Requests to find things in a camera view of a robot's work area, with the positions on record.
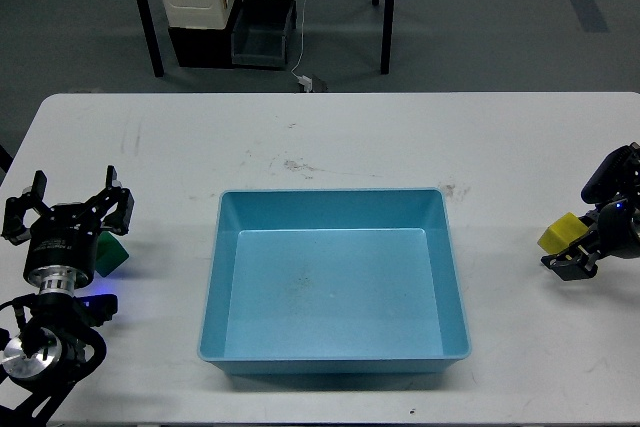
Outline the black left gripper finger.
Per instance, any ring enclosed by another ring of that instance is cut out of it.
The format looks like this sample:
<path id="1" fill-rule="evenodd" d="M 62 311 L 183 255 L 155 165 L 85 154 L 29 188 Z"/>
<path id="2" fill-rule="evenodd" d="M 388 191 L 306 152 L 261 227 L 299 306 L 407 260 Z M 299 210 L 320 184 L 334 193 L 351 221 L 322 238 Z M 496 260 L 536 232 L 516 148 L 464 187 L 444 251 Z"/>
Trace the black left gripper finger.
<path id="1" fill-rule="evenodd" d="M 82 223 L 90 229 L 117 236 L 129 233 L 134 197 L 118 180 L 116 168 L 108 165 L 104 188 L 84 203 Z"/>
<path id="2" fill-rule="evenodd" d="M 36 171 L 32 185 L 19 197 L 6 200 L 1 236 L 17 246 L 30 241 L 32 246 L 39 246 L 45 239 L 45 230 L 51 223 L 53 212 L 44 203 L 47 177 L 43 171 Z M 28 211 L 38 214 L 35 222 L 27 227 L 24 223 Z"/>

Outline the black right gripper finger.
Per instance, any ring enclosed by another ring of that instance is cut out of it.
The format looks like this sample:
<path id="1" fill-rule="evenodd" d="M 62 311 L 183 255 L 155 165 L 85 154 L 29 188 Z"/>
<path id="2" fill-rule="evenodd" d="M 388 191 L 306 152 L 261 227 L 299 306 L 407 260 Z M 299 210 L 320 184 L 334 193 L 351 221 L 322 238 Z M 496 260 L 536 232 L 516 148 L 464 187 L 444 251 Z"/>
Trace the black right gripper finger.
<path id="1" fill-rule="evenodd" d="M 541 263 L 563 281 L 592 279 L 598 272 L 599 252 L 572 244 L 557 254 L 545 255 Z"/>

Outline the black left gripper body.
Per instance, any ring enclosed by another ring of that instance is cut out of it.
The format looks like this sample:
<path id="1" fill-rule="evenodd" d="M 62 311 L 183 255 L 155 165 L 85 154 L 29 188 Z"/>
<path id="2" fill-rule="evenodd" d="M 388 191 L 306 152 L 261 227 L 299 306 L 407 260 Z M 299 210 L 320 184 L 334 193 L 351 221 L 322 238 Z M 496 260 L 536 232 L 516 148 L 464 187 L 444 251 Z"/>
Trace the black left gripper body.
<path id="1" fill-rule="evenodd" d="M 29 228 L 31 237 L 23 277 L 38 287 L 54 268 L 72 270 L 74 287 L 94 280 L 100 220 L 83 203 L 50 208 Z"/>

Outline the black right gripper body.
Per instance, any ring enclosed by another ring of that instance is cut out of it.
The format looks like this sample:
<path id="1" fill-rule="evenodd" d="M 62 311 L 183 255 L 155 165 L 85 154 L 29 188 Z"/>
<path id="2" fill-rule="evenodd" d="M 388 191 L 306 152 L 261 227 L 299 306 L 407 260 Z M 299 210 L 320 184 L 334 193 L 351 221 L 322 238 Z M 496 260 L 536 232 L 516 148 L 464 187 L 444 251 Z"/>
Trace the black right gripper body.
<path id="1" fill-rule="evenodd" d="M 588 211 L 582 220 L 588 227 L 585 249 L 600 258 L 639 257 L 639 210 L 628 200 L 614 200 Z"/>

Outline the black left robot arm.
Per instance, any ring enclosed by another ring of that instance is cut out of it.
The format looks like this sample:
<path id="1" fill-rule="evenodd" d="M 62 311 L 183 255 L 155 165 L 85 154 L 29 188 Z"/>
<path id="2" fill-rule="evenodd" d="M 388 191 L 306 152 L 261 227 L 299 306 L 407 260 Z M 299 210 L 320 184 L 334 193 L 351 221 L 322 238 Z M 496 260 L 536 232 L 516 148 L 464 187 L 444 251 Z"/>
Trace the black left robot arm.
<path id="1" fill-rule="evenodd" d="M 12 308 L 16 335 L 1 332 L 1 378 L 28 391 L 1 409 L 4 426 L 44 426 L 73 388 L 104 361 L 98 327 L 118 311 L 114 294 L 79 297 L 95 276 L 106 277 L 129 257 L 119 237 L 129 231 L 134 198 L 108 166 L 104 188 L 84 202 L 48 206 L 38 171 L 32 185 L 5 205 L 2 236 L 26 243 L 24 280 L 37 293 L 2 303 Z"/>

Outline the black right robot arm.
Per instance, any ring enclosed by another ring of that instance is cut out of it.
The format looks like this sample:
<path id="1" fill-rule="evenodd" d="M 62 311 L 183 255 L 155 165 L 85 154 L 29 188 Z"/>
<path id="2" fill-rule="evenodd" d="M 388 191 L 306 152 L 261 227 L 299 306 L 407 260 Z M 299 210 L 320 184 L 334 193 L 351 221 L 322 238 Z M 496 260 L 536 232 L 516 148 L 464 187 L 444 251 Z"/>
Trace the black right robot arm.
<path id="1" fill-rule="evenodd" d="M 597 274 L 608 256 L 639 257 L 639 145 L 621 146 L 605 157 L 581 191 L 593 206 L 582 216 L 567 213 L 538 240 L 541 263 L 564 281 Z"/>

